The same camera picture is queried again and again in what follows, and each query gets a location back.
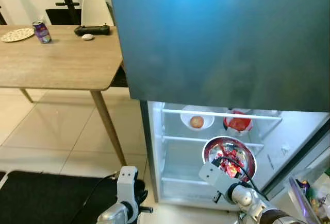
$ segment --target wooden table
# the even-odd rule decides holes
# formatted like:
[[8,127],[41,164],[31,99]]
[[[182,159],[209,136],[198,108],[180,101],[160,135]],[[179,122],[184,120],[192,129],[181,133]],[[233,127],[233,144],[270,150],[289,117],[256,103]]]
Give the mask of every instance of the wooden table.
[[[0,37],[24,27],[29,26],[0,26]],[[74,33],[75,27],[48,26],[52,42],[47,44],[36,36],[12,43],[0,41],[0,87],[21,89],[28,98],[25,89],[90,91],[117,156],[126,165],[101,94],[110,87],[122,62],[117,29],[111,27],[110,36],[84,41]]]

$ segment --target wire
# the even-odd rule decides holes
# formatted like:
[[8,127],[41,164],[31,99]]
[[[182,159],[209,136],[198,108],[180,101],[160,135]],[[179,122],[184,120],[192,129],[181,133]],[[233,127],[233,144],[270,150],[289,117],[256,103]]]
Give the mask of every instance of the wire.
[[73,216],[70,224],[74,223],[74,221],[76,220],[78,214],[80,214],[80,212],[84,209],[85,205],[87,204],[87,202],[89,201],[89,199],[91,198],[91,196],[93,195],[94,191],[96,190],[96,188],[99,186],[99,184],[101,184],[104,180],[114,177],[118,172],[115,171],[113,174],[105,176],[104,178],[101,178],[93,187],[93,189],[91,190],[91,192],[88,194],[86,200],[84,201],[84,203],[82,204],[82,206],[79,208],[79,210],[75,213],[75,215]]
[[236,166],[239,166],[239,167],[242,169],[242,171],[245,173],[245,175],[248,177],[248,179],[250,180],[251,184],[253,185],[254,190],[255,190],[257,193],[261,194],[263,197],[265,197],[267,201],[269,201],[268,198],[267,198],[267,196],[266,196],[264,193],[262,193],[262,192],[258,189],[258,187],[255,185],[255,183],[253,182],[253,180],[252,180],[252,178],[250,177],[250,175],[246,172],[246,170],[245,170],[245,169],[244,169],[239,163],[237,163],[235,160],[233,160],[232,158],[225,157],[225,156],[221,156],[221,157],[218,157],[218,158],[214,159],[214,160],[212,161],[212,164],[215,165],[215,163],[218,162],[219,165],[215,165],[215,166],[219,167],[219,166],[220,166],[220,162],[221,162],[222,159],[229,160],[230,162],[234,163]]

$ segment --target white chair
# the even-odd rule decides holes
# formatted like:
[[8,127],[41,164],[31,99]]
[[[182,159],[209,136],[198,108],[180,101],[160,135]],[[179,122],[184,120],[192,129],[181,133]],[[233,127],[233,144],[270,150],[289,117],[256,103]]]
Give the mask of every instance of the white chair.
[[82,0],[81,26],[113,26],[113,20],[105,0]]

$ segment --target stainless steel bowl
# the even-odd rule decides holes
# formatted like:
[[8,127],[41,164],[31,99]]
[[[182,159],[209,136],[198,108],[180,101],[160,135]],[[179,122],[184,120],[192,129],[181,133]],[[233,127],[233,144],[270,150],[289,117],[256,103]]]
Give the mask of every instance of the stainless steel bowl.
[[[243,168],[252,178],[257,170],[257,163],[254,155],[251,150],[249,150],[244,143],[240,140],[230,137],[230,136],[217,136],[210,139],[203,148],[203,162],[209,161],[212,162],[216,157],[219,151],[227,150],[237,151],[237,156],[240,161],[243,163]],[[249,178],[242,172],[242,175],[238,177],[238,179],[248,182]]]

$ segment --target white tile floor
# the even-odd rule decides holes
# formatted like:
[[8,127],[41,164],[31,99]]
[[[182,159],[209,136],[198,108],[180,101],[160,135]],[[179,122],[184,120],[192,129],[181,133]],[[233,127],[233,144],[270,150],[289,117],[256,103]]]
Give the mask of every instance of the white tile floor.
[[[37,104],[19,90],[0,89],[0,170],[103,177],[120,169],[89,92],[28,92]],[[140,223],[236,223],[235,213],[155,203],[139,102],[127,88],[110,88],[104,97],[126,160],[150,191],[144,205],[155,211],[142,213]]]

